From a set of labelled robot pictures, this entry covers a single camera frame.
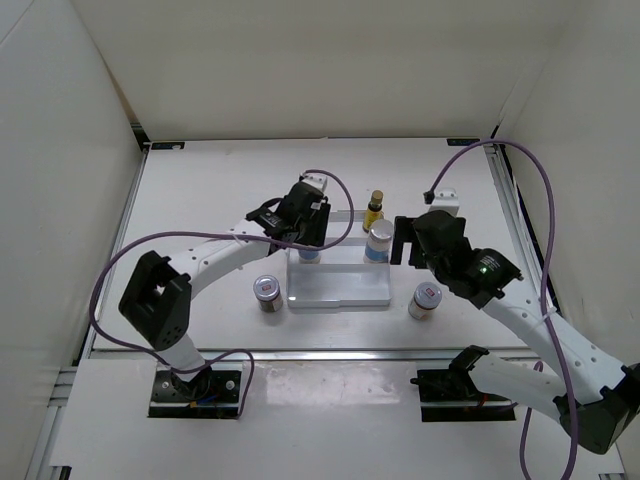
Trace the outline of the silver-lid spice jar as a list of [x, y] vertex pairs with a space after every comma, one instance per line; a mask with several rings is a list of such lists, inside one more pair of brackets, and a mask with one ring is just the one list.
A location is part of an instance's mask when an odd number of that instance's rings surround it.
[[386, 219], [379, 219], [369, 228], [365, 244], [364, 261], [367, 263], [387, 263], [394, 236], [394, 225]]
[[321, 253], [319, 251], [299, 250], [299, 262], [305, 264], [315, 264], [320, 261]]

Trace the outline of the yellow sauce bottle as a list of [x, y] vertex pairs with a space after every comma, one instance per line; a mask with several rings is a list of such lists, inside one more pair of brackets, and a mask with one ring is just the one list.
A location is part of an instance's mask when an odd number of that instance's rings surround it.
[[384, 217], [384, 213], [382, 211], [383, 199], [384, 194], [381, 190], [374, 190], [371, 193], [362, 222], [362, 229], [364, 232], [369, 232], [372, 224]]

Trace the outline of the pale white-lid jar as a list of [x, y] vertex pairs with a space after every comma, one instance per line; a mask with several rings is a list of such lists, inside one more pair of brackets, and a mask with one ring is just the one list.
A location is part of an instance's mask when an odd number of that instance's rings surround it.
[[413, 293], [408, 305], [408, 313], [416, 320], [426, 320], [441, 301], [441, 289], [433, 282], [422, 282]]

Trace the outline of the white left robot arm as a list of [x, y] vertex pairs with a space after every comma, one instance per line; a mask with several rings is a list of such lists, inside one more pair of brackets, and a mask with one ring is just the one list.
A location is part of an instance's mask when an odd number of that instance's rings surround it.
[[119, 312], [170, 367], [175, 388], [188, 400], [206, 395], [210, 377], [204, 358], [187, 334], [191, 300], [244, 265], [267, 258], [286, 244], [324, 244], [330, 205], [327, 177], [306, 174], [275, 210], [248, 213], [222, 240], [210, 239], [186, 251], [161, 256], [149, 251], [138, 260], [118, 305]]

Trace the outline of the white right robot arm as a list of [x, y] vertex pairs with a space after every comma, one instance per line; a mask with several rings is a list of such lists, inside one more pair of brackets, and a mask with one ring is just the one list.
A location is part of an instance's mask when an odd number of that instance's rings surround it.
[[524, 342], [551, 369], [511, 364], [476, 345], [450, 363], [449, 387], [460, 399], [490, 393], [526, 405], [603, 455], [639, 414], [639, 367], [627, 366], [586, 339], [555, 312], [543, 313], [532, 284], [498, 251], [471, 246], [466, 221], [442, 210], [394, 220], [391, 262], [429, 270], [450, 293], [469, 301]]

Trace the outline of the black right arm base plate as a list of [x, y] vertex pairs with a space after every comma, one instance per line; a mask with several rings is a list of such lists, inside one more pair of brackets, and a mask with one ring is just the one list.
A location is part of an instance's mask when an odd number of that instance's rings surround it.
[[410, 383], [417, 388], [424, 423], [510, 422], [515, 403], [477, 390], [449, 369], [418, 369]]

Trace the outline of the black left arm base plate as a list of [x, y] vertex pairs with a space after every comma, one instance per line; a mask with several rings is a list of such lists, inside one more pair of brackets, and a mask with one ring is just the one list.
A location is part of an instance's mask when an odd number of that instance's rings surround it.
[[255, 362], [208, 367], [189, 381], [158, 370], [151, 388], [148, 412], [155, 419], [237, 420], [243, 413]]

